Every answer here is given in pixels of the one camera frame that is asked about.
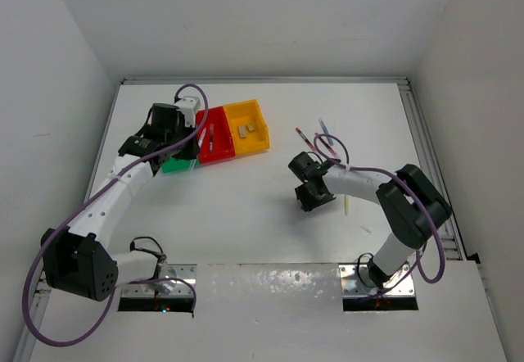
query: blue marker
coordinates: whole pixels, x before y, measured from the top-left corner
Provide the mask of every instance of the blue marker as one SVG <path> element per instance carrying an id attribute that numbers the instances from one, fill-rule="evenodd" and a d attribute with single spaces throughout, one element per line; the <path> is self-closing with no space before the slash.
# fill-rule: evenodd
<path id="1" fill-rule="evenodd" d="M 322 118 L 318 118 L 318 122 L 320 123 L 320 127 L 322 127 L 322 131 L 324 132 L 324 134 L 329 135 L 328 128 L 326 127 L 326 125 L 322 121 Z M 333 142 L 332 138 L 331 137 L 326 137 L 326 138 L 327 138 L 327 141 L 329 142 L 329 144 L 331 146 L 333 146 L 334 142 Z"/>

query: wall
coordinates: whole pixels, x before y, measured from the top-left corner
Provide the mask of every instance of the wall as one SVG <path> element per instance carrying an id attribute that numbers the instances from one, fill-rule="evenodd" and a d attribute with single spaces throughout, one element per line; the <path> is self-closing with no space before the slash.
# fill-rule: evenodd
<path id="1" fill-rule="evenodd" d="M 524 360 L 524 0 L 450 0 L 415 88 L 510 360 Z"/>
<path id="2" fill-rule="evenodd" d="M 0 0 L 0 360 L 47 227 L 83 199 L 115 85 L 62 0 Z"/>
<path id="3" fill-rule="evenodd" d="M 64 0 L 108 72 L 406 75 L 447 0 Z"/>

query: yellow bin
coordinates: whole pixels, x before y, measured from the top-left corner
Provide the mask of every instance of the yellow bin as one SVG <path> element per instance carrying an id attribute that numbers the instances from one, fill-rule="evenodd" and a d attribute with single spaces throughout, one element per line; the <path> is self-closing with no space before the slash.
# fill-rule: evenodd
<path id="1" fill-rule="evenodd" d="M 225 105 L 224 111 L 233 137 L 236 155 L 246 155 L 269 149 L 268 125 L 264 121 L 259 103 L 256 100 Z M 255 127 L 255 131 L 250 132 L 247 129 L 249 123 Z M 240 138 L 238 132 L 238 126 L 241 124 L 246 128 L 245 138 Z"/>

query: white table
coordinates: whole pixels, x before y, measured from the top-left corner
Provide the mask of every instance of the white table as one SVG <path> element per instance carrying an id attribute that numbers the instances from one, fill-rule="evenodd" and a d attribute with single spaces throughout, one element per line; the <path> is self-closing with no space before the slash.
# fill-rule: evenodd
<path id="1" fill-rule="evenodd" d="M 151 104 L 172 102 L 177 87 L 121 86 L 95 186 Z M 378 249 L 390 232 L 386 219 L 380 207 L 356 199 L 349 216 L 340 198 L 307 214 L 295 199 L 299 181 L 287 164 L 306 150 L 295 127 L 312 137 L 320 116 L 346 143 L 352 164 L 389 170 L 418 164 L 396 84 L 202 87 L 211 106 L 257 98 L 271 148 L 191 174 L 157 175 L 129 208 L 111 243 L 111 252 L 125 251 L 132 237 L 151 235 L 170 262 L 197 264 L 195 319 L 117 312 L 115 303 L 87 341 L 67 349 L 38 343 L 32 361 L 505 360 L 472 263 L 450 263 L 436 286 L 415 276 L 420 311 L 344 313 L 334 263 Z M 428 249 L 424 262 L 429 271 L 436 267 L 435 249 Z M 102 308 L 55 290 L 42 330 L 56 339 L 72 338 Z"/>

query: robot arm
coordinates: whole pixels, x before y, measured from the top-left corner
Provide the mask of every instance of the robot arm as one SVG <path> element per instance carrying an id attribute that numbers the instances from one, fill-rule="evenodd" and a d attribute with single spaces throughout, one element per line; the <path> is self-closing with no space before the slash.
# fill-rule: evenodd
<path id="1" fill-rule="evenodd" d="M 334 194 L 362 198 L 382 207 L 392 234 L 368 262 L 365 273 L 368 281 L 364 281 L 382 288 L 382 284 L 429 240 L 429 224 L 395 181 L 379 173 L 332 166 L 333 163 L 327 161 L 319 164 L 305 152 L 296 156 L 289 164 L 289 169 L 303 182 L 295 189 L 296 198 L 305 211 L 334 200 Z M 415 192 L 439 228 L 451 216 L 449 204 L 417 166 L 405 165 L 396 173 Z"/>
<path id="2" fill-rule="evenodd" d="M 43 264 L 51 287 L 103 301 L 115 286 L 157 275 L 158 264 L 165 260 L 164 255 L 134 248 L 133 244 L 129 252 L 111 255 L 108 247 L 129 204 L 162 164 L 170 157 L 194 159 L 200 151 L 195 136 L 174 152 L 136 165 L 119 176 L 127 165 L 180 141 L 194 131 L 200 99 L 184 97 L 176 100 L 174 105 L 153 104 L 144 126 L 119 149 L 110 173 L 98 190 L 112 179 L 118 179 L 115 185 L 71 221 L 46 251 Z M 53 231 L 49 229 L 43 235 L 42 243 Z"/>

